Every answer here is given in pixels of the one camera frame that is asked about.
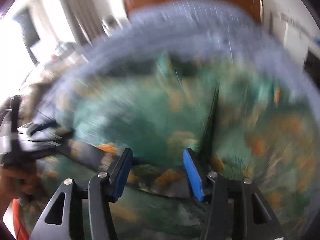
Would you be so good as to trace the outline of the person's left hand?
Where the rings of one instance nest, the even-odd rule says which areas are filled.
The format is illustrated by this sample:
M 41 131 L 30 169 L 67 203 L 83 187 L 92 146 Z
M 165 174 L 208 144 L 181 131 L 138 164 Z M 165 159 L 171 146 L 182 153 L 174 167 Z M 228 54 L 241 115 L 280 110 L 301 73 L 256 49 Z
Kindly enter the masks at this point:
M 40 186 L 35 163 L 1 166 L 1 219 L 13 199 L 21 194 L 34 194 Z

